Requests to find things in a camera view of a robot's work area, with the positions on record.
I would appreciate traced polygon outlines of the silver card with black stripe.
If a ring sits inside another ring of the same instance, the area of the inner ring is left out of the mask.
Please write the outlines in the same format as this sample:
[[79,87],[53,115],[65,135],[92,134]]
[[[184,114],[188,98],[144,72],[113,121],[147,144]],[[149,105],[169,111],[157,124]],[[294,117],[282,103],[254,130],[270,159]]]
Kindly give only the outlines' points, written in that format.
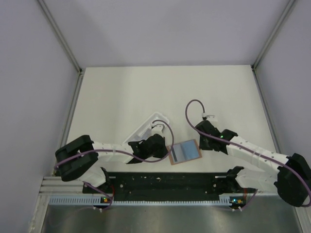
[[172,148],[173,164],[185,162],[189,160],[187,154],[187,146],[185,143],[175,144]]

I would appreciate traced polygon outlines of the tan leather card holder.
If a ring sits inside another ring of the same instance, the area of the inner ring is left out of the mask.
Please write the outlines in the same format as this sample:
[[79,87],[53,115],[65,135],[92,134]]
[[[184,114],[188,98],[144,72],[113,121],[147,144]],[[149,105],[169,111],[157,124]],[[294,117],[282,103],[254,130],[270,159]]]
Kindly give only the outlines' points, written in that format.
[[177,165],[202,158],[201,151],[195,139],[173,145],[169,155],[171,165]]

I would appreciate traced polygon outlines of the white plastic basket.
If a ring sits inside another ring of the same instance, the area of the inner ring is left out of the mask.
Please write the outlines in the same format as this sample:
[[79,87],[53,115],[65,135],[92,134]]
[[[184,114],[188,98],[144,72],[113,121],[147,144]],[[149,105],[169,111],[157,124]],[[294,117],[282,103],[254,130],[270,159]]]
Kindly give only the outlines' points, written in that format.
[[134,130],[123,141],[123,143],[146,140],[149,136],[151,136],[151,126],[152,122],[155,120],[163,120],[168,124],[170,123],[169,119],[166,116],[164,116],[160,112],[154,112],[136,130]]

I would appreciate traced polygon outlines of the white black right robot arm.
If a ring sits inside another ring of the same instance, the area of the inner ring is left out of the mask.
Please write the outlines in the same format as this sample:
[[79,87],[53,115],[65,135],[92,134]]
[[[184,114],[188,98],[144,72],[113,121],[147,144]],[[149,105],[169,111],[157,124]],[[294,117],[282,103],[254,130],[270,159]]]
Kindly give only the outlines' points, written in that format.
[[227,179],[232,192],[242,188],[278,194],[286,203],[295,207],[311,205],[311,169],[300,154],[279,154],[257,147],[228,129],[220,132],[204,119],[195,126],[200,134],[200,148],[245,160],[257,170],[236,167],[235,175]]

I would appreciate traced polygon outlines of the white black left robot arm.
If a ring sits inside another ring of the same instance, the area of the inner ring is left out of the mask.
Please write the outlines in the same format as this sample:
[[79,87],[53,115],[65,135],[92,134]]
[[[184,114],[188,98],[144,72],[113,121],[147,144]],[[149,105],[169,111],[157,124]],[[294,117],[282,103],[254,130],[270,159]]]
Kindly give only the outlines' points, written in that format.
[[150,157],[158,162],[167,155],[165,138],[159,134],[125,144],[99,143],[91,140],[89,135],[82,135],[55,152],[55,169],[62,181],[81,180],[103,193],[110,188],[104,163],[148,163]]

